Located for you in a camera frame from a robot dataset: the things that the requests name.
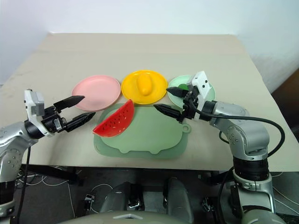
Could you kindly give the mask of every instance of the table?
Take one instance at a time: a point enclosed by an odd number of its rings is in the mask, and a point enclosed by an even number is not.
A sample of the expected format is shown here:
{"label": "table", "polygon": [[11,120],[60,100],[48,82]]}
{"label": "table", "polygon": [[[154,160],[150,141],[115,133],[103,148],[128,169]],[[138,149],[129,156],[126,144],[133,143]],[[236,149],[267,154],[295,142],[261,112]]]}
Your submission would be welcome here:
{"label": "table", "polygon": [[[49,34],[0,90],[1,121],[5,126],[26,119],[25,89],[40,91],[45,106],[70,96],[77,82],[92,75],[109,75],[120,82],[136,70],[149,69],[168,81],[204,70],[216,91],[216,100],[244,106],[251,116],[267,118],[285,130],[283,147],[269,158],[270,171],[299,171],[299,145],[245,48],[232,35],[142,35],[142,34]],[[121,96],[118,103],[125,102]],[[171,104],[165,96],[159,103]],[[65,109],[71,119],[82,111]],[[218,130],[205,121],[189,120],[192,132],[187,149],[173,160],[112,158],[93,147],[92,129],[101,112],[71,133],[44,137],[32,147],[30,164],[227,170],[232,166],[228,145]],[[280,139],[279,132],[265,125],[269,151]]]}

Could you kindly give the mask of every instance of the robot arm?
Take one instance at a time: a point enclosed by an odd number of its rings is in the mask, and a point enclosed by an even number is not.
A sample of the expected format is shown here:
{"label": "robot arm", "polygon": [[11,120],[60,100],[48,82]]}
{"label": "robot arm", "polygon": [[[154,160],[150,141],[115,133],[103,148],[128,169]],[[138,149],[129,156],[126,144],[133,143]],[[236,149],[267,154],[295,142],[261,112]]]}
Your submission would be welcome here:
{"label": "robot arm", "polygon": [[51,137],[56,132],[70,132],[88,122],[94,112],[84,113],[67,122],[59,113],[66,107],[79,103],[84,96],[73,96],[44,108],[40,93],[25,91],[28,120],[0,129],[0,219],[14,211],[14,182],[27,148],[43,136]]}
{"label": "robot arm", "polygon": [[265,219],[266,212],[272,214],[268,215],[272,220],[284,223],[275,215],[272,178],[267,161],[270,138],[265,127],[254,119],[245,119],[249,112],[239,105],[206,101],[211,87],[204,71],[193,76],[187,86],[188,91],[177,87],[167,89],[169,93],[184,98],[182,113],[168,105],[154,106],[179,122],[184,118],[208,121],[211,126],[225,134],[234,162],[235,185],[231,187],[231,194],[235,216],[250,220],[248,214],[253,214],[255,218],[262,216],[261,218]]}

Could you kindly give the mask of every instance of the toy watermelon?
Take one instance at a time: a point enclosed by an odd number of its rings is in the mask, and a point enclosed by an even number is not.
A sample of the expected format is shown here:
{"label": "toy watermelon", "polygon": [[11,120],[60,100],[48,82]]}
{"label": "toy watermelon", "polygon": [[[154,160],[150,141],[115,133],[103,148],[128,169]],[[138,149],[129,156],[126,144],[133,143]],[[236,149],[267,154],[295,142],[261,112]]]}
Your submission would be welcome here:
{"label": "toy watermelon", "polygon": [[115,113],[97,125],[93,133],[102,137],[114,137],[123,133],[130,125],[134,116],[134,104],[129,99]]}

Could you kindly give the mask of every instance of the green cutting board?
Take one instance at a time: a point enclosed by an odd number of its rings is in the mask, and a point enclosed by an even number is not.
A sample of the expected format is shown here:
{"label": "green cutting board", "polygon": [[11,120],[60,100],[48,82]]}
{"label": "green cutting board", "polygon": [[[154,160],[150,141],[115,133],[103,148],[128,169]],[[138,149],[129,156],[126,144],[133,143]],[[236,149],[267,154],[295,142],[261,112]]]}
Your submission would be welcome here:
{"label": "green cutting board", "polygon": [[[122,104],[105,110],[99,123],[120,106]],[[190,131],[188,124],[180,124],[154,107],[136,106],[133,121],[126,131],[111,138],[95,135],[94,146],[99,153],[112,157],[168,159],[184,152]]]}
{"label": "green cutting board", "polygon": [[[115,111],[116,109],[110,110],[104,119]],[[121,153],[147,151],[157,154],[177,145],[183,132],[188,133],[190,130],[188,124],[180,124],[152,106],[136,106],[129,127],[115,137],[102,137],[102,140],[106,145],[119,149]]]}

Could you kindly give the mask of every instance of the white wall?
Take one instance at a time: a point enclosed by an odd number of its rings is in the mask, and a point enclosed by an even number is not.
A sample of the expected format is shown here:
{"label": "white wall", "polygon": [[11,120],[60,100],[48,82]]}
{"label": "white wall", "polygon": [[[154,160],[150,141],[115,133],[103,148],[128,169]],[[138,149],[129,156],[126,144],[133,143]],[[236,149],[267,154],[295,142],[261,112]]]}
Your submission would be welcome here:
{"label": "white wall", "polygon": [[0,83],[47,32],[234,34],[269,91],[299,67],[298,0],[2,0]]}

